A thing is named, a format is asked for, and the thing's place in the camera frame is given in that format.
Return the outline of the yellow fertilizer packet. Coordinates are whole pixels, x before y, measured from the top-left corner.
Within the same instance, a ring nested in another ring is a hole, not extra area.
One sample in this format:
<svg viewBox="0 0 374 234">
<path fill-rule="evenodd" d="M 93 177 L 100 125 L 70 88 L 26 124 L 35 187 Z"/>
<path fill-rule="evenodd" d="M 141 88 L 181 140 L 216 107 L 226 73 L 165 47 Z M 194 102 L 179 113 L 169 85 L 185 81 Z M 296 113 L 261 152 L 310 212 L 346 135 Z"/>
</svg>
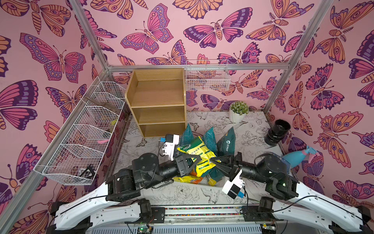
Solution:
<svg viewBox="0 0 374 234">
<path fill-rule="evenodd" d="M 189 155 L 190 159 L 194 163 L 199 161 L 195 166 L 192 167 L 197 177 L 202 177 L 216 166 L 210 161 L 210 159 L 215 158 L 216 155 L 209 150 L 200 136 L 194 138 L 191 143 L 179 146 L 177 150 L 181 153 Z"/>
<path fill-rule="evenodd" d="M 191 126 L 188 124 L 182 136 L 180 137 L 179 146 L 190 144 L 194 140 Z"/>
</svg>

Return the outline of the teal yellow fertilizer bag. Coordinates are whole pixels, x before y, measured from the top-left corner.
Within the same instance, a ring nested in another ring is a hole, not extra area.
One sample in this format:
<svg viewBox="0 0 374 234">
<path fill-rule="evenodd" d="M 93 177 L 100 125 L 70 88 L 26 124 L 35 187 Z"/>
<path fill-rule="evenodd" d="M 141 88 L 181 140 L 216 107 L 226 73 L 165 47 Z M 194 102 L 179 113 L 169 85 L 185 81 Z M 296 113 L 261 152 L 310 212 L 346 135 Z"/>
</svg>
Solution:
<svg viewBox="0 0 374 234">
<path fill-rule="evenodd" d="M 216 143 L 217 150 L 214 152 L 215 156 L 223 157 L 223 156 L 230 156 L 235 154 L 235 142 L 236 142 L 236 135 L 234 128 L 231 127 Z M 215 166 L 213 167 L 209 175 L 208 183 L 211 186 L 216 185 L 217 182 L 221 181 L 224 178 L 224 174 Z"/>
</svg>

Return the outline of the teal orange fertilizer bag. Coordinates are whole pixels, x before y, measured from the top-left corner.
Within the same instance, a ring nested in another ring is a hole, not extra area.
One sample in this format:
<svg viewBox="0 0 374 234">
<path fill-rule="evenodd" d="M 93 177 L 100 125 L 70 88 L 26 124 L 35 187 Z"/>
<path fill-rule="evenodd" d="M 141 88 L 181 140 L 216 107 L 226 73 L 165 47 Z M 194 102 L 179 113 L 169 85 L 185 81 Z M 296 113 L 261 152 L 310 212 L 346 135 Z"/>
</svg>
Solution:
<svg viewBox="0 0 374 234">
<path fill-rule="evenodd" d="M 181 182 L 181 183 L 199 184 L 203 180 L 203 178 L 194 176 L 194 175 L 185 175 L 182 177 L 176 176 L 173 178 L 173 180 L 175 182 Z"/>
<path fill-rule="evenodd" d="M 214 153 L 215 156 L 218 155 L 217 143 L 213 127 L 206 131 L 206 133 L 203 135 L 202 141 L 205 143 L 206 147 L 212 153 Z"/>
</svg>

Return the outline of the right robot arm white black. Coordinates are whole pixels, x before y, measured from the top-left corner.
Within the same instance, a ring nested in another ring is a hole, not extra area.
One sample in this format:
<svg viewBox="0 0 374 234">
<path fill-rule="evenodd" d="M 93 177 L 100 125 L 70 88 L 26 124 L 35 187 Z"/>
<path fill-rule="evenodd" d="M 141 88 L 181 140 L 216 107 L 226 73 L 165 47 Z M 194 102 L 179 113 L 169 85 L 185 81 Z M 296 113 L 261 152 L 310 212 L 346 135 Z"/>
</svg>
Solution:
<svg viewBox="0 0 374 234">
<path fill-rule="evenodd" d="M 223 192 L 236 198 L 244 179 L 264 183 L 269 197 L 262 197 L 258 207 L 243 207 L 245 220 L 286 220 L 318 229 L 327 234 L 372 234 L 368 226 L 370 210 L 364 206 L 339 203 L 314 191 L 287 172 L 287 165 L 270 152 L 260 155 L 259 163 L 242 160 L 241 154 L 211 158 L 229 180 Z"/>
</svg>

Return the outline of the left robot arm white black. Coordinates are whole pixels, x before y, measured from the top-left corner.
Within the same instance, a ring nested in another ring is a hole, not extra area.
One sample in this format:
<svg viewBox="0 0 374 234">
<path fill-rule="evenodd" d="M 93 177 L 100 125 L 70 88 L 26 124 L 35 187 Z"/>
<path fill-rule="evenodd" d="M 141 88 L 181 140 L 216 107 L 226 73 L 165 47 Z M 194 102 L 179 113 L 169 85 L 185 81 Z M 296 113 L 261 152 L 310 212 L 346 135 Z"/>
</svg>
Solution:
<svg viewBox="0 0 374 234">
<path fill-rule="evenodd" d="M 150 202 L 141 199 L 142 191 L 189 174 L 200 161 L 200 156 L 181 154 L 174 160 L 160 163 L 157 155 L 145 153 L 133 160 L 130 168 L 121 169 L 76 201 L 55 202 L 54 223 L 46 232 L 84 234 L 118 222 L 148 223 L 153 214 Z"/>
</svg>

